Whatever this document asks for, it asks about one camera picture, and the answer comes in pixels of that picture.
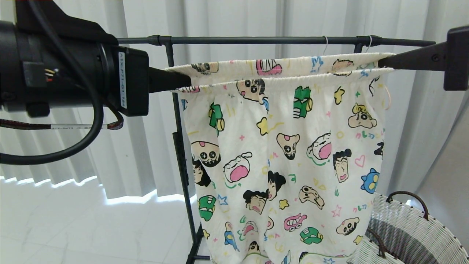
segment pink heart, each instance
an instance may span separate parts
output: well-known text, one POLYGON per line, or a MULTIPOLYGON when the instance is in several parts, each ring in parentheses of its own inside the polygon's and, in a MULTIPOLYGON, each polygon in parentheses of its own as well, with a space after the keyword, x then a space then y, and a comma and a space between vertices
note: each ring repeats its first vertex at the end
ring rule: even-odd
POLYGON ((361 155, 360 158, 356 158, 355 164, 358 167, 363 168, 363 166, 365 165, 365 155, 361 155))

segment laundry basket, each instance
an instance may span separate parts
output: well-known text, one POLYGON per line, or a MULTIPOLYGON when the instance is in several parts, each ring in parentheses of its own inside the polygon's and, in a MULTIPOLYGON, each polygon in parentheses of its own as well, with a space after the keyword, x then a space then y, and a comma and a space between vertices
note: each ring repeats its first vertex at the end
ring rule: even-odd
POLYGON ((451 231, 429 215, 420 197, 399 191, 375 196, 367 233, 349 262, 469 264, 469 256, 451 231), (415 197, 424 211, 393 201, 396 194, 415 197))

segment clothing rack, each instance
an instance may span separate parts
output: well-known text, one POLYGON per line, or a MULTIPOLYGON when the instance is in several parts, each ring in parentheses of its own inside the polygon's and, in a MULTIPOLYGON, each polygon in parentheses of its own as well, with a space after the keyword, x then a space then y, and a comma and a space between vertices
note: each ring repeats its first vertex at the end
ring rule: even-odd
MULTIPOLYGON (((386 39, 375 35, 357 37, 172 37, 153 35, 146 38, 123 38, 118 39, 118 41, 120 44, 151 44, 156 46, 165 46, 169 67, 174 66, 174 44, 354 45, 354 53, 361 53, 363 47, 374 47, 379 45, 423 47, 382 59, 378 64, 380 67, 393 67, 395 69, 444 71, 445 90, 461 91, 467 90, 469 75, 469 44, 467 43, 467 39, 469 39, 469 26, 450 30, 448 32, 447 42, 440 44, 427 40, 386 39), (463 56, 462 59, 457 59, 457 57, 461 57, 462 54, 467 54, 467 56, 463 56)), ((162 83, 160 85, 161 88, 153 89, 150 91, 151 93, 191 86, 190 78, 187 78, 184 75, 167 73, 153 68, 150 68, 149 74, 152 79, 162 83)), ((189 200, 189 175, 186 168, 179 99, 176 93, 173 93, 173 105, 177 128, 177 132, 173 133, 174 147, 179 166, 186 211, 189 218, 190 234, 192 237, 192 247, 188 254, 186 264, 193 264, 196 260, 210 260, 210 257, 197 254, 204 235, 201 225, 199 225, 199 228, 196 231, 192 207, 189 200)))

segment green cartoon print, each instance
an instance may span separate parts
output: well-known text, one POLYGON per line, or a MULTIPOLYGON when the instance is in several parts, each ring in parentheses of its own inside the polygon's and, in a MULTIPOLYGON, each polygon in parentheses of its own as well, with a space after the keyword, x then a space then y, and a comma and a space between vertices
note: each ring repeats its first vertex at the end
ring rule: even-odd
POLYGON ((319 244, 324 236, 314 227, 306 227, 300 233, 301 241, 305 244, 311 245, 312 243, 319 244))
POLYGON ((212 103, 210 110, 208 111, 210 117, 210 126, 217 130, 217 136, 220 131, 225 129, 225 120, 223 119, 223 113, 221 112, 221 106, 219 104, 212 103))
POLYGON ((217 201, 217 198, 211 195, 200 197, 198 201, 199 214, 200 214, 200 217, 203 218, 205 221, 209 221, 212 218, 213 212, 215 211, 216 201, 217 201))
POLYGON ((313 108, 313 100, 311 99, 311 90, 309 86, 303 88, 299 86, 295 89, 295 98, 293 101, 293 117, 306 117, 306 113, 313 108))

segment curtain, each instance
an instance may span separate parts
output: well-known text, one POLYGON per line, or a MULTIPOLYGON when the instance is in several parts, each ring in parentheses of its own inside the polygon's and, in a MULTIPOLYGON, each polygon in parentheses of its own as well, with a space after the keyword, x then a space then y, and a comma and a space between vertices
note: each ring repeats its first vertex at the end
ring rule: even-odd
MULTIPOLYGON (((460 0, 56 0, 70 16, 99 23, 118 38, 172 36, 367 36, 442 42, 447 30, 469 24, 469 2, 460 0)), ((0 0, 0 19, 12 19, 12 2, 0 0)), ((130 45, 150 56, 150 66, 167 67, 163 47, 130 45)), ((175 45, 175 64, 347 54, 350 45, 175 45)), ((365 47, 363 52, 401 53, 415 47, 365 47)), ((399 70, 385 79, 392 97, 386 112, 386 146, 377 191, 415 191, 441 150, 464 92, 443 91, 442 72, 399 70)), ((2 118, 48 123, 91 123, 91 108, 54 109, 48 118, 24 113, 2 118)), ((105 113, 105 121, 113 121, 105 113)), ((148 116, 125 118, 124 128, 103 131, 85 151, 35 166, 1 166, 5 178, 35 182, 96 175, 108 198, 181 193, 171 133, 176 131, 171 94, 150 95, 148 116)), ((80 140, 87 131, 16 131, 2 128, 2 152, 38 155, 80 140)), ((190 147, 185 137, 188 168, 190 147)))

